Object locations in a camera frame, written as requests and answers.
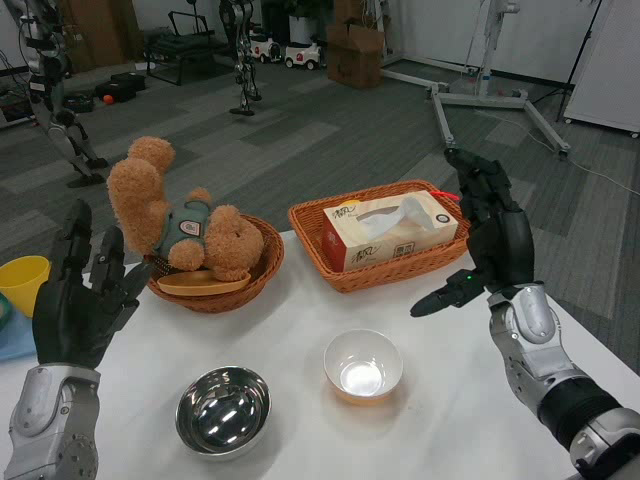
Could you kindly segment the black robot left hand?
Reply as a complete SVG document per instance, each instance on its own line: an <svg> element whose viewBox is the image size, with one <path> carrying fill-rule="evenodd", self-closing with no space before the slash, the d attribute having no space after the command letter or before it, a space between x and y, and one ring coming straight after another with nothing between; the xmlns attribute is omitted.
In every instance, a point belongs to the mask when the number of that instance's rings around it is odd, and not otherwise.
<svg viewBox="0 0 640 480"><path fill-rule="evenodd" d="M124 237L107 229L91 253L92 210L77 199L54 236L51 269L36 298L32 331L41 364L64 363L95 369L116 332L140 305L152 266L124 265Z"/></svg>

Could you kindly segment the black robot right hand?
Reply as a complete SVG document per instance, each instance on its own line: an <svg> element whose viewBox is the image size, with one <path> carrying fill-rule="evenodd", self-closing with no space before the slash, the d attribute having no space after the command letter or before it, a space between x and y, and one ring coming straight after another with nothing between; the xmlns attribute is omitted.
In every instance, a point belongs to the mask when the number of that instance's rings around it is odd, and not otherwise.
<svg viewBox="0 0 640 480"><path fill-rule="evenodd" d="M535 250L526 212L511 196L511 182L498 161L448 148L445 159L457 173L462 194L460 209L469 221L468 251L475 268L460 270L446 284L419 300L414 318L449 306L461 308L484 291L534 281Z"/></svg>

